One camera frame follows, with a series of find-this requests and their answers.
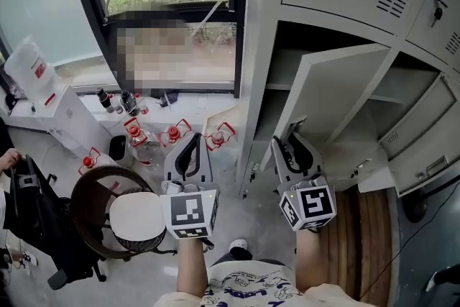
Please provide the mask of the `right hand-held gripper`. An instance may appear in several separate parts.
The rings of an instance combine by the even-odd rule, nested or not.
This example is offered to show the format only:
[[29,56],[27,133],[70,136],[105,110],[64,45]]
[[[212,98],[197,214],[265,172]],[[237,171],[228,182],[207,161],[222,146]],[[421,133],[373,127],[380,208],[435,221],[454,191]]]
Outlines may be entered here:
[[[316,232],[337,215],[335,191],[320,173],[323,161],[319,151],[297,132],[293,133],[293,148],[276,136],[271,140],[280,180],[279,207],[294,232],[306,229]],[[311,176],[301,180],[299,169]]]

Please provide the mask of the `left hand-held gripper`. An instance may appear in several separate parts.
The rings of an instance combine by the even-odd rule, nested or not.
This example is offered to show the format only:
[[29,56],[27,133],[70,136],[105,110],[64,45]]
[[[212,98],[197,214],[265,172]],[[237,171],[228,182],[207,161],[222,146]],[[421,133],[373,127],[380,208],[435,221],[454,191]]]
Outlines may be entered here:
[[[176,239],[205,239],[213,234],[220,188],[213,180],[206,138],[195,133],[179,141],[165,158],[161,183],[162,214]],[[178,181],[195,183],[183,185]]]

